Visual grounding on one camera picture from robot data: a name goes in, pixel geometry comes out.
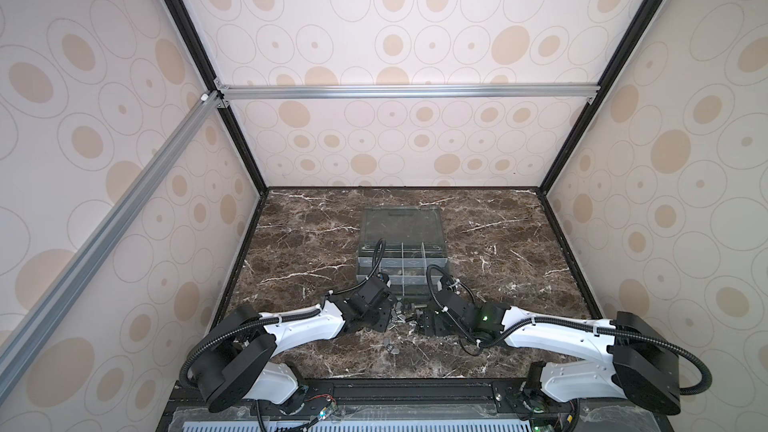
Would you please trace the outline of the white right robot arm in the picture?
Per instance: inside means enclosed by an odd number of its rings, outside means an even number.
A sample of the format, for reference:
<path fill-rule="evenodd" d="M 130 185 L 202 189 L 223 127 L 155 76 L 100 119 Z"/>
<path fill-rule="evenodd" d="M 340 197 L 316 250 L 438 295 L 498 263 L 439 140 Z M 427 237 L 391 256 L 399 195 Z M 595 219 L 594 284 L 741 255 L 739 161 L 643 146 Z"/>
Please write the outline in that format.
<path fill-rule="evenodd" d="M 681 411 L 678 356 L 633 313 L 577 320 L 467 301 L 440 290 L 415 320 L 426 336 L 456 335 L 479 348 L 531 348 L 572 357 L 570 363 L 547 362 L 531 370 L 533 390 L 554 401 L 619 398 L 657 414 Z"/>

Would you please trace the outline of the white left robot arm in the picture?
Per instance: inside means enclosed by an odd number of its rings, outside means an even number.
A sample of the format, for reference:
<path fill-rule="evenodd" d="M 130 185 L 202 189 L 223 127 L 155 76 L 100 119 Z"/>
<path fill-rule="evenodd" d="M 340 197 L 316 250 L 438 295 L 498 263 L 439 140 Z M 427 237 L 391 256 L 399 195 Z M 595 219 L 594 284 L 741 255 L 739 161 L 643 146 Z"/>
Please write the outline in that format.
<path fill-rule="evenodd" d="M 376 273 L 308 308 L 258 313 L 248 304 L 240 306 L 188 353 L 179 382 L 200 392 L 212 413 L 241 401 L 268 401 L 294 414 L 303 407 L 309 386 L 294 367 L 272 358 L 363 329 L 384 332 L 395 304 L 389 278 Z"/>

